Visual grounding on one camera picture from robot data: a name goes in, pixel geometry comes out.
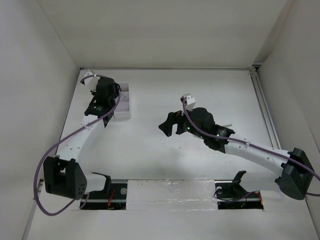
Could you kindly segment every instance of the robotic arm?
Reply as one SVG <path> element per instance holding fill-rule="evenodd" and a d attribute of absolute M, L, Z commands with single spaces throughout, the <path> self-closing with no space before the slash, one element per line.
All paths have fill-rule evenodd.
<path fill-rule="evenodd" d="M 85 175 L 80 164 L 86 160 L 85 153 L 94 139 L 114 115 L 113 112 L 109 115 L 107 113 L 116 106 L 116 98 L 120 94 L 120 86 L 109 77 L 99 79 L 96 76 L 88 77 L 82 83 L 91 90 L 93 95 L 81 124 L 85 129 L 79 133 L 75 132 L 65 148 L 55 157 L 48 156 L 43 163 L 45 190 L 50 194 L 75 200 L 92 191 L 103 191 L 106 195 L 109 194 L 110 176 L 96 172 Z"/>
<path fill-rule="evenodd" d="M 172 135 L 173 125 L 177 124 L 177 135 L 189 132 L 203 139 L 204 144 L 210 149 L 259 164 L 275 173 L 277 178 L 274 180 L 274 185 L 277 189 L 293 199 L 305 199 L 313 175 L 301 166 L 287 160 L 288 158 L 294 159 L 313 170 L 303 150 L 298 148 L 294 148 L 293 151 L 279 150 L 251 142 L 232 129 L 216 124 L 213 115 L 205 108 L 193 109 L 196 100 L 190 94 L 183 95 L 180 100 L 183 104 L 183 111 L 170 112 L 166 121 L 159 125 L 159 129 L 167 137 Z M 237 198 L 247 193 L 240 186 L 241 178 L 245 173 L 246 171 L 238 172 L 228 186 L 224 185 L 229 196 Z"/>

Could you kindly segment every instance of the white wall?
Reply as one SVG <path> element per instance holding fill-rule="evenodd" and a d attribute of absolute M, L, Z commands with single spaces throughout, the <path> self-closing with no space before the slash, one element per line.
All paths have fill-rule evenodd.
<path fill-rule="evenodd" d="M 293 0 L 274 52 L 258 73 L 284 149 L 306 151 L 320 173 L 320 1 Z M 310 188 L 320 193 L 315 179 Z M 320 198 L 308 197 L 318 234 Z"/>
<path fill-rule="evenodd" d="M 78 74 L 36 0 L 0 1 L 0 238 L 22 239 L 33 175 L 60 137 Z"/>
<path fill-rule="evenodd" d="M 290 0 L 39 0 L 86 68 L 246 68 Z"/>

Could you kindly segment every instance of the white table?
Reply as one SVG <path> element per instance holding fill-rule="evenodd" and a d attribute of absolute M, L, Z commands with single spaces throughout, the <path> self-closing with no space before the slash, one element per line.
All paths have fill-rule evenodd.
<path fill-rule="evenodd" d="M 117 82 L 129 82 L 132 118 L 113 119 L 94 142 L 88 161 L 81 163 L 81 167 L 85 173 L 94 171 L 108 174 L 112 179 L 132 180 L 128 184 L 128 210 L 85 211 L 79 210 L 76 202 L 62 214 L 48 217 L 37 209 L 29 240 L 318 239 L 306 202 L 279 192 L 261 191 L 263 211 L 218 210 L 210 193 L 210 188 L 214 189 L 210 179 L 232 179 L 240 170 L 246 170 L 251 178 L 274 178 L 273 174 L 247 160 L 213 151 L 188 133 L 166 137 L 158 129 L 169 112 L 182 108 L 179 98 L 191 93 L 197 100 L 196 107 L 207 108 L 217 124 L 232 124 L 237 133 L 270 146 L 248 71 L 111 69 L 95 72 Z M 91 98 L 89 91 L 78 83 L 63 136 L 80 125 Z M 136 181 L 165 179 L 172 180 Z M 146 194 L 145 197 L 137 196 L 138 191 Z M 40 200 L 52 212 L 68 202 L 44 190 Z"/>

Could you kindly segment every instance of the white enclosure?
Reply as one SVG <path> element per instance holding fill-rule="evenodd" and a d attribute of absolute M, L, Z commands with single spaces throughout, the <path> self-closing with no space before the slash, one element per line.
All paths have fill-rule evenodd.
<path fill-rule="evenodd" d="M 118 82 L 129 82 L 132 118 L 111 122 L 106 133 L 116 135 L 120 131 L 125 137 L 124 147 L 130 153 L 139 150 L 139 154 L 131 155 L 121 152 L 125 167 L 120 168 L 114 161 L 104 159 L 106 154 L 110 159 L 118 155 L 113 151 L 117 149 L 114 142 L 105 146 L 109 135 L 102 135 L 92 149 L 99 160 L 86 163 L 87 171 L 99 168 L 111 171 L 117 179 L 136 180 L 192 180 L 198 173 L 200 178 L 225 179 L 242 170 L 239 168 L 246 169 L 253 178 L 272 176 L 253 163 L 210 151 L 193 137 L 186 140 L 163 136 L 160 140 L 160 115 L 165 118 L 168 111 L 180 109 L 178 98 L 191 92 L 200 96 L 196 97 L 199 107 L 210 109 L 217 122 L 232 124 L 242 135 L 271 145 L 276 137 L 270 139 L 269 133 L 275 130 L 283 149 L 303 149 L 319 173 L 319 9 L 317 0 L 0 1 L 0 238 L 72 239 L 75 235 L 71 231 L 78 228 L 82 229 L 78 237 L 80 233 L 83 236 L 100 231 L 96 238 L 102 238 L 108 236 L 104 221 L 112 218 L 114 224 L 127 225 L 128 233 L 134 234 L 138 229 L 140 239 L 152 238 L 154 232 L 150 229 L 159 220 L 167 220 L 161 225 L 167 232 L 156 233 L 158 239 L 268 239 L 268 234 L 273 234 L 273 239 L 306 237 L 301 233 L 308 234 L 306 239 L 317 239 L 315 229 L 320 233 L 317 197 L 307 199 L 310 213 L 304 201 L 286 198 L 279 201 L 266 191 L 263 194 L 268 210 L 257 215 L 234 210 L 225 214 L 216 210 L 194 214 L 158 211 L 157 215 L 136 202 L 133 205 L 136 210 L 143 209 L 139 223 L 134 210 L 108 213 L 106 217 L 103 211 L 76 210 L 77 203 L 53 219 L 36 209 L 32 182 L 42 154 L 82 119 L 91 97 L 77 83 L 77 78 L 84 74 L 82 71 L 79 75 L 82 67 L 108 69 L 101 73 Z M 261 88 L 258 81 L 251 82 L 247 75 L 247 68 L 254 62 L 262 63 L 258 70 Z M 138 68 L 153 69 L 137 71 Z M 153 97 L 153 88 L 162 89 L 155 95 L 166 97 L 164 105 L 143 100 L 142 95 Z M 151 104 L 159 115 L 151 114 Z M 130 124 L 140 131 L 140 137 L 147 139 L 142 141 L 137 135 L 137 140 L 131 143 L 128 137 L 135 133 Z M 150 160 L 144 149 L 152 150 L 156 158 Z M 175 159 L 174 164 L 168 156 Z M 218 158 L 226 161 L 226 169 Z M 141 191 L 135 182 L 131 186 L 137 193 Z M 320 193 L 316 180 L 309 191 Z M 45 191 L 41 199 L 51 210 L 65 201 Z M 217 221 L 218 215 L 224 220 Z M 243 218 L 256 218 L 256 228 L 267 227 L 247 233 L 242 230 L 249 225 L 237 225 L 237 219 Z M 222 223 L 232 224 L 238 234 L 228 234 Z M 64 227 L 68 224 L 70 231 Z M 150 231 L 143 235 L 141 231 L 145 228 Z"/>

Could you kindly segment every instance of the white plastic container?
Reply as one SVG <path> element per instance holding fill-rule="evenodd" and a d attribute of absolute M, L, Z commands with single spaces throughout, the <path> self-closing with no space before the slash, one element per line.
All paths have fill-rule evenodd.
<path fill-rule="evenodd" d="M 114 111 L 115 119 L 130 119 L 131 118 L 131 95 L 129 93 L 128 82 L 118 82 L 121 87 L 121 95 L 119 105 Z"/>

